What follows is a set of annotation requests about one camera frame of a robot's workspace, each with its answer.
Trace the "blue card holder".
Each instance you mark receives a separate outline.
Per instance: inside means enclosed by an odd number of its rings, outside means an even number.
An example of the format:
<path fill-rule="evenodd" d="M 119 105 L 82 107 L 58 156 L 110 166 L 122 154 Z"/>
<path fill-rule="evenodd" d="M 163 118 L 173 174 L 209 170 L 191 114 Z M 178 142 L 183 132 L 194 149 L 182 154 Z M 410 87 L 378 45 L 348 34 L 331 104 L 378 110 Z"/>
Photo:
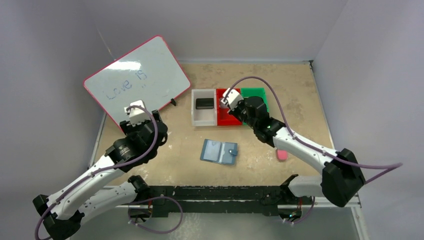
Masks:
<path fill-rule="evenodd" d="M 237 156 L 237 143 L 205 139 L 199 159 L 221 165 L 235 165 Z"/>

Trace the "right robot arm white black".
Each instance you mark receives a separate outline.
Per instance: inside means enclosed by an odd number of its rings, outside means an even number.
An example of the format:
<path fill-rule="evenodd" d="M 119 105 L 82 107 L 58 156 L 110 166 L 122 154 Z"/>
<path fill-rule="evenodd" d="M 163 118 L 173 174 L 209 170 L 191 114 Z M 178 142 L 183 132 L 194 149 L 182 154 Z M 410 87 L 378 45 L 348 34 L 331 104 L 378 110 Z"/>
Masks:
<path fill-rule="evenodd" d="M 320 175 L 292 175 L 281 186 L 285 194 L 292 197 L 325 197 L 337 207 L 344 207 L 365 185 L 362 170 L 357 167 L 353 152 L 344 148 L 331 149 L 289 131 L 287 124 L 269 115 L 261 97 L 235 97 L 221 99 L 220 104 L 228 107 L 228 113 L 247 124 L 262 143 L 286 151 Z"/>

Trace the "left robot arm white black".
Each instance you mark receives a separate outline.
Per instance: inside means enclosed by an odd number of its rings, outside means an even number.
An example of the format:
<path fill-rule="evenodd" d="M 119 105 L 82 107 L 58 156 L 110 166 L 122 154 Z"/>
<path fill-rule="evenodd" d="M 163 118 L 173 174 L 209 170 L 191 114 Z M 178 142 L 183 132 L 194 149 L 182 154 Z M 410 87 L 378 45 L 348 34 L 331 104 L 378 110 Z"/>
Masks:
<path fill-rule="evenodd" d="M 135 104 L 126 107 L 128 120 L 121 121 L 124 137 L 108 147 L 99 160 L 72 183 L 51 195 L 40 194 L 32 201 L 40 215 L 35 239 L 44 227 L 49 240 L 66 240 L 93 217 L 137 199 L 147 200 L 150 188 L 139 175 L 121 185 L 102 191 L 112 180 L 156 157 L 168 139 L 168 127 L 158 110 L 148 112 Z"/>

